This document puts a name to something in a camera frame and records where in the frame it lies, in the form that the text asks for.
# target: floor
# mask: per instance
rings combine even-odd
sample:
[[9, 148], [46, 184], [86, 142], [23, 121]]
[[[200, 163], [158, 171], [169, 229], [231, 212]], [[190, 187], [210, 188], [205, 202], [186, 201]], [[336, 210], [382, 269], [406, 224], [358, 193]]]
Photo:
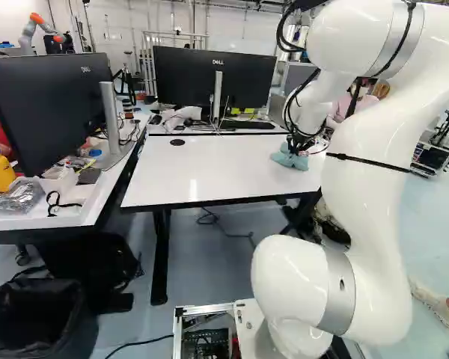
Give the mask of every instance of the floor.
[[[223, 206], [229, 233], [254, 232], [254, 243], [277, 233], [286, 221], [276, 203]], [[135, 306], [129, 313], [100, 318], [100, 336], [92, 359], [104, 359], [123, 343], [170, 334], [173, 308], [252, 297], [250, 264], [253, 247], [247, 239], [228, 238], [213, 226], [199, 226], [200, 209], [174, 211], [172, 216], [168, 297], [166, 305], [149, 305], [155, 236], [150, 214], [115, 213], [109, 230], [126, 236], [134, 252], [142, 252], [145, 276], [134, 281]], [[438, 292], [449, 294], [449, 172], [438, 180], [409, 175], [401, 206], [401, 248], [410, 275]], [[14, 247], [0, 246], [0, 285], [19, 268]], [[170, 358], [171, 339], [118, 352], [114, 359]], [[365, 348], [372, 358], [447, 358], [449, 330], [415, 302], [414, 322], [406, 339], [388, 348]]]

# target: dell monitor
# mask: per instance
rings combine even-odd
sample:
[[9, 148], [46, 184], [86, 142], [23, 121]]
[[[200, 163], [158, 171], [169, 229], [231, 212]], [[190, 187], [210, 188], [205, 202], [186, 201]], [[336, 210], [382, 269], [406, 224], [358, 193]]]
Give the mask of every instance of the dell monitor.
[[105, 119], [106, 54], [0, 58], [0, 122], [27, 177], [82, 146]]
[[268, 102], [276, 57], [154, 46], [161, 103], [210, 106], [215, 72], [222, 71], [221, 105], [261, 108]]

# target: black bag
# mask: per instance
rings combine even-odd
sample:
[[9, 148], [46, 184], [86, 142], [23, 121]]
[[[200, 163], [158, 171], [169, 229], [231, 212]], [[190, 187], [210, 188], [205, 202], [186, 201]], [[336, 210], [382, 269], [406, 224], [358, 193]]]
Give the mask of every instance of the black bag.
[[95, 314], [123, 311], [110, 305], [132, 279], [143, 275], [125, 239], [116, 234], [88, 233], [35, 246], [53, 277], [83, 285]]
[[97, 335], [78, 281], [18, 278], [0, 286], [0, 358], [86, 359]]

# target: white robotic arm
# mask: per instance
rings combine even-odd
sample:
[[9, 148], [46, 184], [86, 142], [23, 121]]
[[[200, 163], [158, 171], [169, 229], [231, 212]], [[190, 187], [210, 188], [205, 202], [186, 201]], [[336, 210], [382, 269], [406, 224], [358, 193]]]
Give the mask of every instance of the white robotic arm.
[[319, 129], [328, 102], [358, 76], [389, 79], [392, 91], [339, 126], [328, 148], [345, 156], [327, 156], [323, 197], [350, 250], [271, 236], [254, 253], [254, 295], [288, 359], [319, 357], [332, 334], [389, 345], [409, 329], [398, 207], [415, 144], [449, 104], [449, 7], [335, 0], [314, 20], [307, 49], [322, 73], [290, 108], [303, 132]]

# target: keyboard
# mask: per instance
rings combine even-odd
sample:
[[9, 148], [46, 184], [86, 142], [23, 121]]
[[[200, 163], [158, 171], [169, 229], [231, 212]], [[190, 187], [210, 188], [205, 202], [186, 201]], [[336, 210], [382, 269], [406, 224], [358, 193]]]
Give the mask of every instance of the keyboard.
[[223, 120], [220, 129], [274, 129], [275, 125], [263, 121]]

